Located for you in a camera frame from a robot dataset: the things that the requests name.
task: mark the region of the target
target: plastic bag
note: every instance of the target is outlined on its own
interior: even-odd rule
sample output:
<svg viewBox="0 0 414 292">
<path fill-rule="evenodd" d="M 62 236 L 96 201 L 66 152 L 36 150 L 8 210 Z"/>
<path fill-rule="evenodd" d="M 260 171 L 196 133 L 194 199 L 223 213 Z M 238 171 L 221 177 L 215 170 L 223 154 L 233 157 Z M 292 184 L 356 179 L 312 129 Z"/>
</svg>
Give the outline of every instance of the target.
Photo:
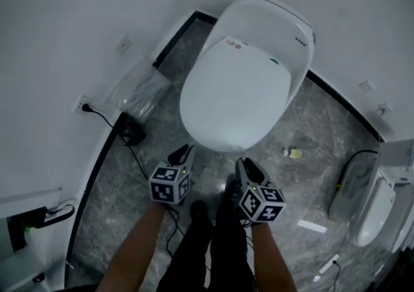
<svg viewBox="0 0 414 292">
<path fill-rule="evenodd" d="M 143 124 L 171 82 L 152 66 L 154 61 L 143 59 L 134 65 L 112 90 L 105 101 Z"/>
</svg>

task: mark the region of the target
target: leg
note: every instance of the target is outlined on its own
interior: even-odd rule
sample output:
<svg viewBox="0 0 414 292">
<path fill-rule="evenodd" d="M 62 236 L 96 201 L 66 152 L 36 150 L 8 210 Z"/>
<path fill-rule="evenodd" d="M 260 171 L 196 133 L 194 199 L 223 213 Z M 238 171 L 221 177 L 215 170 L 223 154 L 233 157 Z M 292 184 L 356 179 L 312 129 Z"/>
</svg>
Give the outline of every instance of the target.
<svg viewBox="0 0 414 292">
<path fill-rule="evenodd" d="M 256 281 L 247 264 L 246 232 L 235 218 L 239 185 L 231 182 L 217 212 L 211 254 L 212 272 L 209 291 L 256 291 Z"/>
<path fill-rule="evenodd" d="M 157 292 L 198 292 L 204 289 L 205 255 L 212 238 L 213 225 L 207 217 L 207 207 L 201 201 L 196 201 L 191 206 L 191 217 L 191 227 L 175 251 Z"/>
</svg>

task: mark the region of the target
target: toilet tank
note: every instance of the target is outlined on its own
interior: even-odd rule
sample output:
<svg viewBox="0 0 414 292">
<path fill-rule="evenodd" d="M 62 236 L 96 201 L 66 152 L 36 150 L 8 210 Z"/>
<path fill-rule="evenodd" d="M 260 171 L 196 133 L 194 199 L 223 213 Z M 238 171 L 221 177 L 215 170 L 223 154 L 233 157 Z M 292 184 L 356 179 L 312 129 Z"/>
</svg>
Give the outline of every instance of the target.
<svg viewBox="0 0 414 292">
<path fill-rule="evenodd" d="M 199 57 L 226 36 L 252 44 L 285 65 L 292 77 L 288 106 L 314 54 L 314 33 L 309 22 L 278 0 L 237 0 L 222 13 Z"/>
</svg>

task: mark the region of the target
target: black pants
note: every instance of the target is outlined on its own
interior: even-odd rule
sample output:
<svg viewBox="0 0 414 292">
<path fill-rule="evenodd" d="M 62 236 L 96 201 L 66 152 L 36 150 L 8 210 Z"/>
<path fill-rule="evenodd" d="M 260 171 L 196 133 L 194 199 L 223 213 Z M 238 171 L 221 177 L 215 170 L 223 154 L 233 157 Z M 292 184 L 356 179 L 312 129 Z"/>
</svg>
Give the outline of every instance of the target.
<svg viewBox="0 0 414 292">
<path fill-rule="evenodd" d="M 230 205 L 221 205 L 217 225 L 204 219 L 194 222 L 176 250 L 157 292 L 205 291 L 205 254 L 210 240 L 212 268 L 208 291 L 254 292 L 256 281 L 247 264 L 246 232 L 234 219 Z"/>
</svg>

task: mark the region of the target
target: small yellow object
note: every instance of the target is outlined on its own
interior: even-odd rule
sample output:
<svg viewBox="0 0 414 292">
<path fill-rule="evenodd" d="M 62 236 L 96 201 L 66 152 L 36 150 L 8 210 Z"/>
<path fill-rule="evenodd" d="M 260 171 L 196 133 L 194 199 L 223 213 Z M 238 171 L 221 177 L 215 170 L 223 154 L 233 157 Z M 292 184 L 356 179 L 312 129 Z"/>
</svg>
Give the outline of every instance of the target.
<svg viewBox="0 0 414 292">
<path fill-rule="evenodd" d="M 290 158 L 291 159 L 300 159 L 302 157 L 301 150 L 290 150 Z"/>
</svg>

